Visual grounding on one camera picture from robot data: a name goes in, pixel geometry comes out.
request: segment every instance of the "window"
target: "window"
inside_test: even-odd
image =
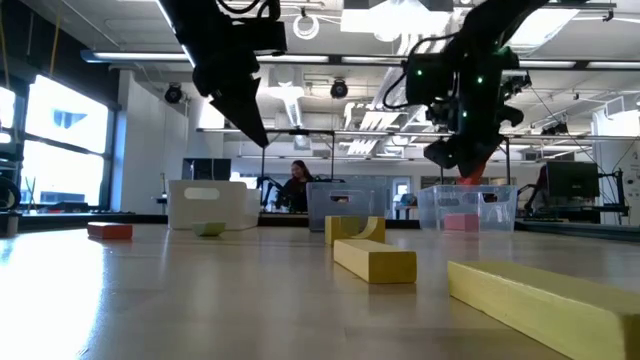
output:
[[[33,198],[36,204],[79,201],[97,206],[103,169],[104,160],[98,155],[26,141],[20,184],[22,202],[29,203]]]
[[[3,129],[13,127],[15,116],[16,94],[0,87],[0,127]],[[11,135],[0,133],[0,144],[11,142]]]
[[[110,111],[46,77],[29,88],[25,122],[22,203],[101,204],[108,190],[105,162]]]
[[[109,109],[43,76],[29,89],[26,132],[104,153]]]

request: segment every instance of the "white bin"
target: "white bin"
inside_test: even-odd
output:
[[[242,182],[169,181],[169,227],[191,229],[194,222],[224,222],[226,230],[258,225],[260,190]]]

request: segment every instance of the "desk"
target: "desk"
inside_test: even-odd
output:
[[[400,211],[404,210],[405,220],[410,220],[411,210],[418,209],[417,206],[396,205],[396,220],[400,220]]]
[[[447,260],[511,260],[640,291],[635,244],[419,230],[388,231],[387,242],[416,251],[415,284],[369,285],[333,262],[322,234],[303,228],[203,240],[135,225],[133,243],[96,243],[85,229],[21,234],[4,241],[0,257],[0,293],[11,304],[1,314],[0,359],[89,349],[92,359],[566,360],[451,299]],[[51,346],[25,346],[34,338]]]

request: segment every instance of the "black pole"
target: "black pole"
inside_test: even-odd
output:
[[[335,162],[335,150],[336,150],[336,134],[331,134],[331,180],[333,180],[333,167]]]
[[[261,183],[260,183],[260,203],[265,201],[265,199],[264,199],[264,186],[263,186],[264,185],[264,152],[265,152],[265,148],[262,148],[262,165],[261,165],[261,170],[260,170],[260,181],[261,181]]]
[[[504,139],[506,146],[506,154],[507,154],[507,185],[511,185],[511,151],[509,148],[509,139]]]

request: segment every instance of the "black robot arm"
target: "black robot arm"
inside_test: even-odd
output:
[[[429,117],[453,132],[449,140],[425,148],[425,157],[446,169],[458,166],[463,178],[476,176],[503,141],[500,123],[516,126],[524,120],[520,110],[505,104],[502,72],[520,67],[505,44],[548,2],[487,0],[469,12],[442,53],[411,52],[405,64],[408,105],[427,105]]]
[[[264,0],[257,17],[232,18],[256,8],[254,0],[244,9],[224,0],[159,0],[176,38],[195,67],[193,82],[211,105],[261,147],[269,141],[256,103],[260,66],[256,54],[282,54],[287,50],[279,0]],[[227,11],[224,13],[218,3]],[[269,14],[263,17],[268,9]]]

